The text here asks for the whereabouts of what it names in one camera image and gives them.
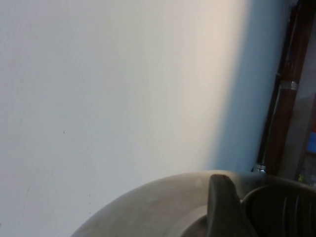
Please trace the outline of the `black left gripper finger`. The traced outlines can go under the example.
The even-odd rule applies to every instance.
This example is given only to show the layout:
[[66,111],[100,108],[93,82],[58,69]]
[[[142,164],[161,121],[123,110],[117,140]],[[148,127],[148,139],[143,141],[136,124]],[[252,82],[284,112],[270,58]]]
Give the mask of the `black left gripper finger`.
[[250,227],[232,180],[211,175],[207,201],[208,237],[248,237]]

